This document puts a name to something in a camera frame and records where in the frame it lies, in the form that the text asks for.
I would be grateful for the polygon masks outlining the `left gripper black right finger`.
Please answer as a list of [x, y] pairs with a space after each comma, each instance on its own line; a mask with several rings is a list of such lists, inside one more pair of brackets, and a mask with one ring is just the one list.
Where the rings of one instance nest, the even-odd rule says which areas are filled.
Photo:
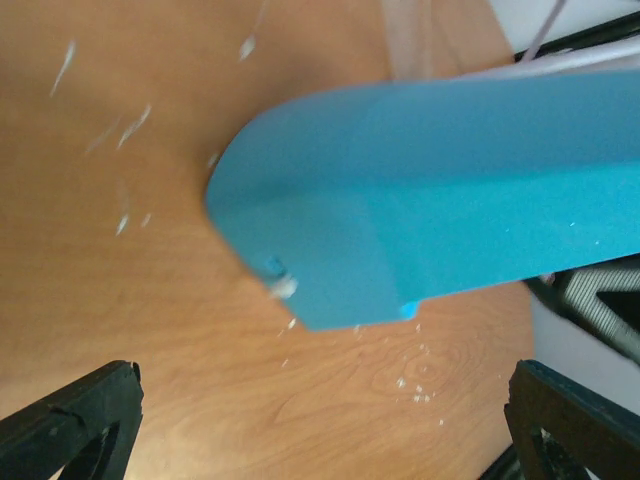
[[639, 416], [544, 364], [516, 364], [504, 413], [526, 479], [637, 479]]

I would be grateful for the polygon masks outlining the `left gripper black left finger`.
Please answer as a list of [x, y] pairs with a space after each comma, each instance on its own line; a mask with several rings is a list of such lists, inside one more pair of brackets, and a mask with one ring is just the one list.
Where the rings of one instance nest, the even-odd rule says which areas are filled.
[[139, 365], [112, 361], [1, 421], [3, 479], [122, 479], [143, 419]]

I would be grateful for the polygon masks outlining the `blue metronome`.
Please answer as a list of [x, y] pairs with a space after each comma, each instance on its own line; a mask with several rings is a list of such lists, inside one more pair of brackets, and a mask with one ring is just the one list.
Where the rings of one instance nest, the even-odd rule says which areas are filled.
[[322, 331], [639, 250], [639, 75], [376, 84], [249, 122], [209, 217]]

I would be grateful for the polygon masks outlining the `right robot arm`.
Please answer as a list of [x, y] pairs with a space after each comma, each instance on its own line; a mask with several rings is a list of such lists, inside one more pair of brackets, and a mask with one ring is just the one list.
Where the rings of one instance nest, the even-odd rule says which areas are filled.
[[524, 281], [551, 312], [639, 362], [639, 262], [603, 262]]

